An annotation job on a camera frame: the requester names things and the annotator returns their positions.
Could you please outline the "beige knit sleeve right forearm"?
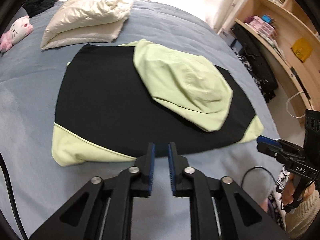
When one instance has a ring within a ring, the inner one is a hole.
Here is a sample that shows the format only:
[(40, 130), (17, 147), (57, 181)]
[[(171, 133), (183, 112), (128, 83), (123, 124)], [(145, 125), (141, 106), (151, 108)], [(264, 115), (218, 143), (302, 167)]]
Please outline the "beige knit sleeve right forearm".
[(306, 200), (296, 208), (294, 213), (287, 213), (285, 216), (286, 232), (291, 239), (302, 239), (316, 224), (316, 217), (319, 215), (319, 192), (314, 191)]

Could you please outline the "person's right hand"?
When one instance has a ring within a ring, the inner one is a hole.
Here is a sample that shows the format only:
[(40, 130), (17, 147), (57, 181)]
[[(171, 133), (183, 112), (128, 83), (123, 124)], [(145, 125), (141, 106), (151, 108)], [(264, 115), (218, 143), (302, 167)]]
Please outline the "person's right hand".
[[(294, 179), (295, 175), (294, 174), (290, 174), (287, 184), (283, 189), (283, 194), (282, 194), (282, 202), (283, 205), (287, 205), (287, 204), (291, 204), (294, 200), (293, 194), (295, 192), (295, 187), (293, 185), (293, 179)], [(311, 195), (313, 194), (313, 191), (315, 190), (315, 184), (312, 183), (308, 188), (306, 188), (302, 194), (303, 196), (303, 201), (307, 201)]]

